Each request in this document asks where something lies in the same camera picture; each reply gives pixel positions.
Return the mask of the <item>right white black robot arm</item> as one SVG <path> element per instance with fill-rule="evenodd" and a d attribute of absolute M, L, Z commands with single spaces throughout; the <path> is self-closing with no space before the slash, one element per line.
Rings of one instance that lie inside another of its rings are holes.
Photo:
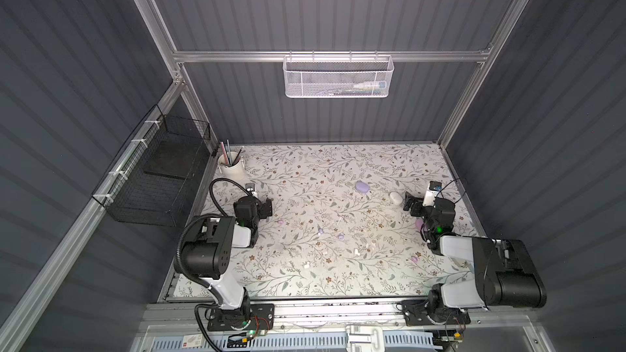
<path fill-rule="evenodd" d="M 547 291 L 527 247 L 519 240 L 461 236 L 453 231 L 456 203 L 428 191 L 404 195 L 403 209 L 422 220 L 420 236 L 436 256 L 472 265 L 474 279 L 438 283 L 428 295 L 430 315 L 466 309 L 511 306 L 541 308 Z"/>

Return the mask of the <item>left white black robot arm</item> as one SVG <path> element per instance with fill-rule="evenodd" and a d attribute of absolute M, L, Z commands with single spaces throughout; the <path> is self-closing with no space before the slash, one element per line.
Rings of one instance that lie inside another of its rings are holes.
<path fill-rule="evenodd" d="M 239 311 L 249 304 L 246 288 L 230 269 L 234 249 L 252 249 L 259 223 L 273 215 L 271 199 L 241 197 L 235 214 L 206 213 L 194 218 L 181 233 L 174 254 L 174 270 L 213 296 L 218 309 Z"/>

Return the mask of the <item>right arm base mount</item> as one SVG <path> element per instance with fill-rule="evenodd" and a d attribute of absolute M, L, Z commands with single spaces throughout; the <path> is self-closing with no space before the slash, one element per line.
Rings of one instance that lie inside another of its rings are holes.
<path fill-rule="evenodd" d="M 467 312 L 439 303 L 435 305 L 427 299 L 404 300 L 398 308 L 407 326 L 459 325 L 464 328 L 471 323 Z"/>

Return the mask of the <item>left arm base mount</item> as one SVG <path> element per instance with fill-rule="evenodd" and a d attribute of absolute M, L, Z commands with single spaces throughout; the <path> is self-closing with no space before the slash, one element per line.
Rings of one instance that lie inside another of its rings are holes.
<path fill-rule="evenodd" d="M 235 310 L 216 310 L 208 314 L 207 330 L 210 332 L 249 331 L 273 329 L 275 306 L 273 304 L 244 305 Z"/>

